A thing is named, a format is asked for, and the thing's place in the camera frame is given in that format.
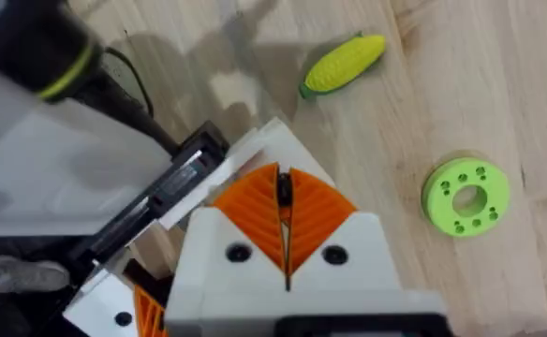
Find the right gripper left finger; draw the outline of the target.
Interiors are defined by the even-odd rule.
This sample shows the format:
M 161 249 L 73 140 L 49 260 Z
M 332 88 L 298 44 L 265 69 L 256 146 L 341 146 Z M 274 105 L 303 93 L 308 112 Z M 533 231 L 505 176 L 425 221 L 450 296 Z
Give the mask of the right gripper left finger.
M 276 164 L 258 168 L 191 213 L 166 308 L 168 323 L 196 322 L 207 309 L 229 314 L 243 296 L 285 289 L 278 171 Z

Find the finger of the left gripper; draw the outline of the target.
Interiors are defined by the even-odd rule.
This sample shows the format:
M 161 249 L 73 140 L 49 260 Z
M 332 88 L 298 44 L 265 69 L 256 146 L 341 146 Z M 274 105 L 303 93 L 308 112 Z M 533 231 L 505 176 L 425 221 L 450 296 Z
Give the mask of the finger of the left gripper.
M 272 118 L 265 126 L 250 129 L 233 143 L 225 160 L 181 201 L 169 207 L 158 223 L 165 229 L 175 227 L 230 178 L 240 178 L 270 163 L 278 163 L 282 170 L 296 168 L 305 171 L 335 187 L 332 177 L 287 125 Z
M 88 336 L 166 336 L 164 307 L 157 301 L 163 290 L 145 271 L 120 277 L 102 270 L 81 286 L 63 317 Z

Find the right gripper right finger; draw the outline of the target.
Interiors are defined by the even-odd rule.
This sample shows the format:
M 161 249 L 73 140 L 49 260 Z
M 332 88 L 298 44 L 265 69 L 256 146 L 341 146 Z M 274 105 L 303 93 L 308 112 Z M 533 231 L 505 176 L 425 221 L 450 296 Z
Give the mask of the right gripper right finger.
M 289 175 L 290 290 L 397 290 L 399 277 L 378 216 L 359 211 L 309 173 L 293 168 Z

